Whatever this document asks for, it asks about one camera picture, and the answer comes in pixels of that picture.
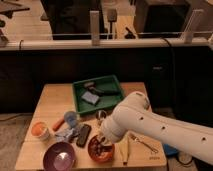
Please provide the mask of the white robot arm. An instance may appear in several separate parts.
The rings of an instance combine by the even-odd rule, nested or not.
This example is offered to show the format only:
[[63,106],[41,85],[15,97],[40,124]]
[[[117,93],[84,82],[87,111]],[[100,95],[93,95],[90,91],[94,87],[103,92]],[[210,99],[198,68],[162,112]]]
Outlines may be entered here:
[[127,95],[101,124],[100,132],[112,143],[127,131],[143,134],[213,165],[213,128],[150,112],[148,97],[134,91]]

